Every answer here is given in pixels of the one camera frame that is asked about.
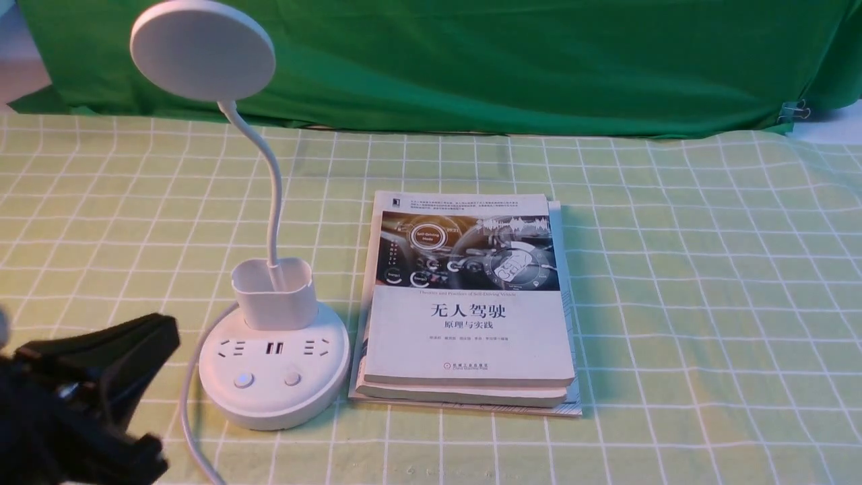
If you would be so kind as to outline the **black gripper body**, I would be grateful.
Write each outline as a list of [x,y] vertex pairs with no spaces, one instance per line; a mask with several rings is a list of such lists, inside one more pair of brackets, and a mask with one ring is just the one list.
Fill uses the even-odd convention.
[[113,484],[105,370],[2,356],[2,483]]

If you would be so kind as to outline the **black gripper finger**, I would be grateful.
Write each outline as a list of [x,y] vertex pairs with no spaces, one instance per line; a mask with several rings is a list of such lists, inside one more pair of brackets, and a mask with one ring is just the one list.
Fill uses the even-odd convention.
[[99,331],[30,341],[13,353],[13,362],[73,410],[126,432],[179,346],[175,317],[149,313]]
[[169,469],[162,442],[105,432],[61,440],[61,467],[68,481],[84,484],[154,484]]

